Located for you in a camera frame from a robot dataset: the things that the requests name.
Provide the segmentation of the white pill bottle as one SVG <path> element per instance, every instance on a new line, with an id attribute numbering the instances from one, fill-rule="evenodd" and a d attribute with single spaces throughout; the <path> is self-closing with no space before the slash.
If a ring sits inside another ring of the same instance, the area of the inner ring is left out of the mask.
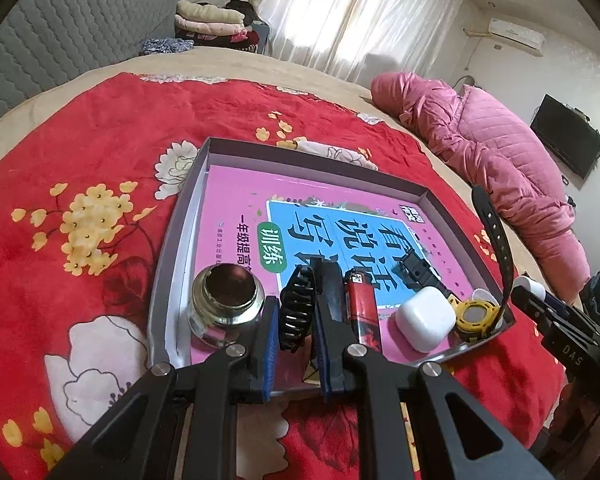
<path id="1" fill-rule="evenodd" d="M 545 287 L 532 278 L 529 278 L 527 275 L 518 275 L 513 282 L 513 288 L 521 287 L 527 292 L 530 292 L 532 296 L 538 298 L 541 301 L 545 300 L 546 297 L 546 289 Z"/>

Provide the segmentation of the white earbuds case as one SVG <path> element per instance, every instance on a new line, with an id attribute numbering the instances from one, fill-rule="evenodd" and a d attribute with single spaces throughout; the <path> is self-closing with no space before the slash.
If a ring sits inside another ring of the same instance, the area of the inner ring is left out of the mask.
<path id="1" fill-rule="evenodd" d="M 439 289 L 426 286 L 398 307 L 394 322 L 416 351 L 429 353 L 448 338 L 456 313 Z"/>

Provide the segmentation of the red lighter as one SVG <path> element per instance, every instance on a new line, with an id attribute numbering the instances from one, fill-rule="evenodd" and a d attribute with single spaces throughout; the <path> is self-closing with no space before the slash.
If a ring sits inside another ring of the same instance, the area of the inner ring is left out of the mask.
<path id="1" fill-rule="evenodd" d="M 372 277 L 362 268 L 344 274 L 348 319 L 360 344 L 382 352 L 380 326 Z"/>

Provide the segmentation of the black claw hair clip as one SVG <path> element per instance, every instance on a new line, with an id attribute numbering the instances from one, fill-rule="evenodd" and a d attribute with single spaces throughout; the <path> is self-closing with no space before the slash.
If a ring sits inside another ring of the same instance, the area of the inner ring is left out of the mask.
<path id="1" fill-rule="evenodd" d="M 291 353 L 300 349 L 312 327 L 316 303 L 315 278 L 309 266 L 296 266 L 280 292 L 279 348 Z"/>

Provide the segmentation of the pink blue book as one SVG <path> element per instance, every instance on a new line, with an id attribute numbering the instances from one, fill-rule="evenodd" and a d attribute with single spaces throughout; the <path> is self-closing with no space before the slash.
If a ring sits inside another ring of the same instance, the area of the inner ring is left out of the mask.
<path id="1" fill-rule="evenodd" d="M 194 270 L 237 263 L 260 280 L 268 296 L 276 296 L 294 268 L 313 257 L 335 261 L 343 271 L 362 268 L 372 277 L 386 358 L 414 362 L 422 354 L 392 318 L 414 295 L 399 266 L 407 249 L 426 258 L 458 298 L 474 290 L 441 227 L 419 196 L 396 198 L 213 165 L 201 202 Z"/>

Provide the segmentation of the pink quilted duvet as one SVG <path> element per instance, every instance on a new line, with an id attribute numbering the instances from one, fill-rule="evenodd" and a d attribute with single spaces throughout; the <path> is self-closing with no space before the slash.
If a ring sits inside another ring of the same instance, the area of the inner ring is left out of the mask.
<path id="1" fill-rule="evenodd" d="M 414 73 L 381 74 L 370 93 L 376 107 L 422 138 L 465 181 L 490 193 L 557 297 L 578 298 L 591 270 L 572 230 L 576 212 L 556 162 L 522 119 L 477 87 L 455 91 Z"/>

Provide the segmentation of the red floral blanket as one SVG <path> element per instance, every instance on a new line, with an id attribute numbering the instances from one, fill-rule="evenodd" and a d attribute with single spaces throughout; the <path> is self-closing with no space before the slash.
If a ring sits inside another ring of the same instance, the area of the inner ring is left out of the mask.
<path id="1" fill-rule="evenodd" d="M 41 479 L 143 374 L 164 232 L 205 140 L 304 141 L 428 186 L 487 263 L 478 220 L 407 133 L 284 86 L 120 74 L 0 161 L 0 462 Z"/>

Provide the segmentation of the grey cardboard box tray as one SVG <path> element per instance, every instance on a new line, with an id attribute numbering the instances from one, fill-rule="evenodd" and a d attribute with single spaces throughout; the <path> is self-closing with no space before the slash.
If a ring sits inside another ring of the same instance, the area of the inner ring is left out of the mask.
<path id="1" fill-rule="evenodd" d="M 400 267 L 414 252 L 455 296 L 501 291 L 460 227 L 460 218 L 426 186 L 378 171 L 274 146 L 211 139 L 191 164 L 176 200 L 152 290 L 148 359 L 184 367 L 208 344 L 189 327 L 196 276 L 217 263 L 249 270 L 276 296 L 296 266 L 314 258 L 358 268 L 372 279 L 382 348 L 399 363 L 419 363 L 393 324 L 416 284 Z"/>

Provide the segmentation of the white air conditioner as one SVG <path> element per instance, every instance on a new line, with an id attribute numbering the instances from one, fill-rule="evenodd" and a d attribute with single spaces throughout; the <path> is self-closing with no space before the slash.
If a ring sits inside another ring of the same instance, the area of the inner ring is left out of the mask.
<path id="1" fill-rule="evenodd" d="M 488 32 L 491 36 L 503 39 L 522 47 L 537 56 L 543 55 L 545 36 L 540 32 L 519 24 L 491 18 Z"/>

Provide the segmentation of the white sheer curtain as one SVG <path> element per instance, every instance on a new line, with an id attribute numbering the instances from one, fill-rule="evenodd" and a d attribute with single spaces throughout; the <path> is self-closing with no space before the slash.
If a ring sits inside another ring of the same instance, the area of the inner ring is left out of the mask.
<path id="1" fill-rule="evenodd" d="M 369 87 L 388 72 L 426 75 L 464 0 L 256 0 L 268 54 Z"/>

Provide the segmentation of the beige bed sheet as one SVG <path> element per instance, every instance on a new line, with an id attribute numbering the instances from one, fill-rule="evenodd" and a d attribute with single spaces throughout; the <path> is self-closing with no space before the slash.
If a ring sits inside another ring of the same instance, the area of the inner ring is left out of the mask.
<path id="1" fill-rule="evenodd" d="M 200 48 L 180 54 L 153 54 L 110 65 L 74 78 L 66 84 L 44 91 L 13 108 L 0 119 L 0 160 L 32 130 L 71 100 L 101 82 L 128 73 L 136 76 L 221 77 L 284 87 L 302 96 L 316 96 L 355 113 L 376 117 L 382 124 L 399 131 L 405 139 L 417 138 L 370 98 L 370 92 L 317 70 L 282 62 L 268 56 L 219 48 Z"/>

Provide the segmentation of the blue patterned cloth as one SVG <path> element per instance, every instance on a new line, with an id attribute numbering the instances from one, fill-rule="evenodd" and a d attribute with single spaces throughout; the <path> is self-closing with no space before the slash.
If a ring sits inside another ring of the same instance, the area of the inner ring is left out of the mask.
<path id="1" fill-rule="evenodd" d="M 193 50 L 195 41 L 182 38 L 151 38 L 140 46 L 140 55 L 183 53 Z"/>

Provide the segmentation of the folded clothes pile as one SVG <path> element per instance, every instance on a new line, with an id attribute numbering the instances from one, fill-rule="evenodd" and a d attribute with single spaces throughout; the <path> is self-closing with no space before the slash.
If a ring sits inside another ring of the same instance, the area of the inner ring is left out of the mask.
<path id="1" fill-rule="evenodd" d="M 230 0 L 225 6 L 180 0 L 174 21 L 176 36 L 196 46 L 263 54 L 270 36 L 270 26 L 245 0 Z"/>

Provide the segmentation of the grey quilted sofa cover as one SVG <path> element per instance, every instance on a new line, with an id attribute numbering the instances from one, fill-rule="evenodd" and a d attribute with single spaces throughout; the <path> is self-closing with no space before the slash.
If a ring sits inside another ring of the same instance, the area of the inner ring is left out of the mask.
<path id="1" fill-rule="evenodd" d="M 178 0 L 18 0 L 0 25 L 0 118 L 174 34 Z"/>

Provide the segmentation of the black wall television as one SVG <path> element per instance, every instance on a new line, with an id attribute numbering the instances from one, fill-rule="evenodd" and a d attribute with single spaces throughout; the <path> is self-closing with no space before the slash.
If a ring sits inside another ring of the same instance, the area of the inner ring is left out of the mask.
<path id="1" fill-rule="evenodd" d="M 573 108 L 546 94 L 531 130 L 574 174 L 586 179 L 600 158 L 600 133 Z"/>

